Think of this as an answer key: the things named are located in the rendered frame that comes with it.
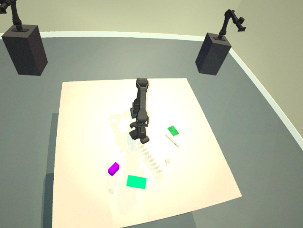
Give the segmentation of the purple block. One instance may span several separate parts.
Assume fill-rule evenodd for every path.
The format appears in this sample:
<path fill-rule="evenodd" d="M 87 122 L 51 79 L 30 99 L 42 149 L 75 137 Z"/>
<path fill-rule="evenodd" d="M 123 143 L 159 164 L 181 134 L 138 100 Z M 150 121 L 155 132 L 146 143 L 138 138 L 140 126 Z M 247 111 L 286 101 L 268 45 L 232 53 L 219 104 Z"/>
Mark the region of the purple block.
<path fill-rule="evenodd" d="M 118 163 L 114 163 L 108 170 L 108 173 L 113 176 L 118 170 L 119 170 L 120 166 Z"/>

